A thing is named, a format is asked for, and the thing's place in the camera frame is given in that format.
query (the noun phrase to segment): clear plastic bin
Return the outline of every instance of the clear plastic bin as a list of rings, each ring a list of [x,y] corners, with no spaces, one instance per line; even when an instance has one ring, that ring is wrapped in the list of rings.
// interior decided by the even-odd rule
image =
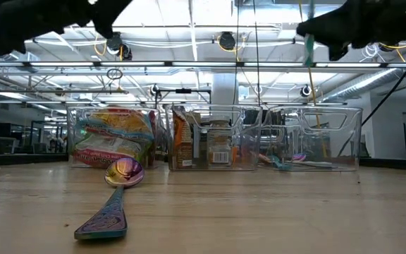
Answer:
[[[161,117],[142,107],[69,107],[68,154],[71,167],[106,169],[134,157],[144,168],[154,166],[161,139]]]
[[[260,161],[281,171],[355,171],[362,109],[273,107],[262,126]]]
[[[262,108],[177,104],[166,108],[170,170],[257,168]]]

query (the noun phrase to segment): ceiling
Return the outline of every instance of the ceiling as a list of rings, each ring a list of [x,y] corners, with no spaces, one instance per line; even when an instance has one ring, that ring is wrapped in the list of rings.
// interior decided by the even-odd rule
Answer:
[[[343,4],[343,0],[317,1],[316,15],[321,15]],[[303,19],[307,5],[304,2]],[[295,28],[301,21],[298,0],[257,0],[256,15],[251,1],[244,1],[242,8],[233,7],[232,0],[134,0],[117,18],[113,30],[121,37],[133,53],[133,61],[229,61],[236,62],[236,52],[220,48],[217,38],[222,32],[232,32],[238,38],[238,61],[245,62],[302,62],[305,57],[304,40],[296,36]],[[62,35],[54,32],[26,42],[29,56],[13,55],[19,60],[35,61],[119,61],[104,50],[105,39],[94,31],[93,24],[84,28],[72,25]],[[400,53],[406,57],[406,48]],[[351,49],[342,62],[401,62],[396,51],[383,52],[377,44],[366,49]],[[316,44],[314,62],[328,62],[328,48]],[[124,100],[126,94],[101,92],[118,87],[129,93],[135,101],[149,101],[150,87],[176,89],[181,87],[211,89],[215,73],[237,72],[240,86],[248,87],[249,97],[244,102],[255,102],[254,87],[258,74],[255,68],[124,68],[125,75],[111,82],[106,77],[106,68],[36,68],[34,73],[20,72],[16,68],[0,68],[0,85],[8,89],[21,87],[37,90],[89,90],[91,99],[109,101]],[[293,68],[259,69],[260,89],[264,101],[301,101],[300,90],[310,84],[307,71]],[[312,71],[312,80],[317,92],[326,94],[369,70],[339,68],[335,71]],[[79,95],[57,97],[55,94],[29,95],[39,99],[79,100]],[[204,101],[197,94],[170,94],[168,101]]]

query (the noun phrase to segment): black wire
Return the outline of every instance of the black wire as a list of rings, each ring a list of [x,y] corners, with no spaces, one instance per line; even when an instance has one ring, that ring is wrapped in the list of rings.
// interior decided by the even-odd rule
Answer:
[[[397,81],[397,83],[393,86],[393,88],[385,95],[385,97],[379,102],[379,104],[374,108],[374,110],[372,110],[372,112],[366,117],[366,119],[361,123],[361,126],[363,127],[364,124],[366,124],[366,122],[375,114],[375,112],[377,112],[377,110],[379,110],[379,108],[381,107],[381,105],[383,103],[385,103],[385,101],[394,93],[394,91],[399,87],[399,85],[401,84],[401,82],[403,81],[403,79],[406,76],[406,69],[405,72],[402,74],[402,76],[400,76],[399,80]],[[344,145],[341,147],[340,152],[338,153],[338,157],[341,156],[341,154],[343,153],[345,147],[347,146],[347,144],[349,143],[350,139],[352,139],[353,133],[352,135],[349,137],[349,139],[347,139],[347,141],[345,141]]]
[[[234,61],[236,62],[236,67],[234,70],[234,95],[233,95],[233,104],[236,102],[236,93],[237,93],[237,84],[238,84],[238,45],[239,45],[239,14],[240,14],[240,1],[238,1],[238,24],[236,25],[236,53],[235,53],[235,59]]]
[[[261,90],[259,86],[259,46],[258,46],[258,24],[257,24],[257,7],[253,0],[253,15],[254,15],[254,33],[257,43],[257,74],[258,74],[258,106],[261,106]]]

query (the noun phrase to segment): wooden table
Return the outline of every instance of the wooden table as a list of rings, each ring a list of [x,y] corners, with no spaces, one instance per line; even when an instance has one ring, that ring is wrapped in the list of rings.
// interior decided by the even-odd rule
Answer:
[[[98,169],[0,167],[0,253],[406,253],[406,171],[147,172],[128,235],[73,232],[112,194]]]

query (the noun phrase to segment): utensil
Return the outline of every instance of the utensil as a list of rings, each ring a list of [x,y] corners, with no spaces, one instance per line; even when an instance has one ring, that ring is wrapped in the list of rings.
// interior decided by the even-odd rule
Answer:
[[[99,239],[122,237],[128,225],[123,210],[123,191],[144,178],[142,165],[133,158],[119,159],[106,170],[104,179],[116,187],[106,204],[92,218],[75,231],[75,239]]]

